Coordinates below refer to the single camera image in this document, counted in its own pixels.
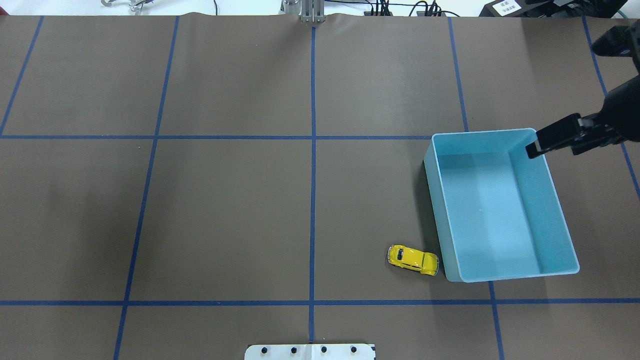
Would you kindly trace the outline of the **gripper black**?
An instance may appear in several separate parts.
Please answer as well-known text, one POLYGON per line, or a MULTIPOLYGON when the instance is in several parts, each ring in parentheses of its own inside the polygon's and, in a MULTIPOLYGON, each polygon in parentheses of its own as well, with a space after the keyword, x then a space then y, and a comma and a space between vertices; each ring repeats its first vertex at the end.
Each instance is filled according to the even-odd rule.
POLYGON ((599 112, 581 117, 574 112, 535 133, 525 146, 528 158, 573 147, 580 155, 597 147, 640 141, 640 76, 608 92, 599 112))

